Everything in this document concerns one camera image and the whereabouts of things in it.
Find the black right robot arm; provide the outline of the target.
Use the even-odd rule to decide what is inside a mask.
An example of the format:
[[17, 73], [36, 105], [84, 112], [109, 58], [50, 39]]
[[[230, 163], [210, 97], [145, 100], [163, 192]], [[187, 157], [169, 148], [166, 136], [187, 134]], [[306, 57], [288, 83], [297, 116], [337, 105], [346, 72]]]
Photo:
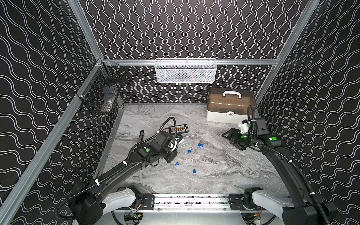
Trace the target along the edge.
[[289, 157], [282, 139], [270, 133], [264, 118], [255, 117], [255, 106], [248, 106], [247, 119], [222, 134], [239, 150], [250, 148], [262, 153], [274, 166], [289, 194], [269, 194], [261, 187], [250, 187], [243, 194], [228, 198], [232, 210], [268, 210], [285, 225], [329, 225], [337, 214], [334, 203], [323, 200], [301, 169]]

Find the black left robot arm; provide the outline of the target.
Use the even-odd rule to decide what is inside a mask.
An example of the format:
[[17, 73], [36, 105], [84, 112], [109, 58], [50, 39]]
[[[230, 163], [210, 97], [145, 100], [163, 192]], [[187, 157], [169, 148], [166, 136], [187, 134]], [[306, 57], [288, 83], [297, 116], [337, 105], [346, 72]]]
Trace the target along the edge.
[[183, 139], [177, 126], [169, 132], [160, 128], [148, 139], [140, 134], [138, 142], [130, 149], [124, 161], [88, 183], [76, 183], [71, 196], [55, 208], [55, 217], [76, 220], [80, 225], [95, 224], [104, 214], [105, 198], [116, 184], [147, 166], [157, 166], [160, 159], [171, 163]]

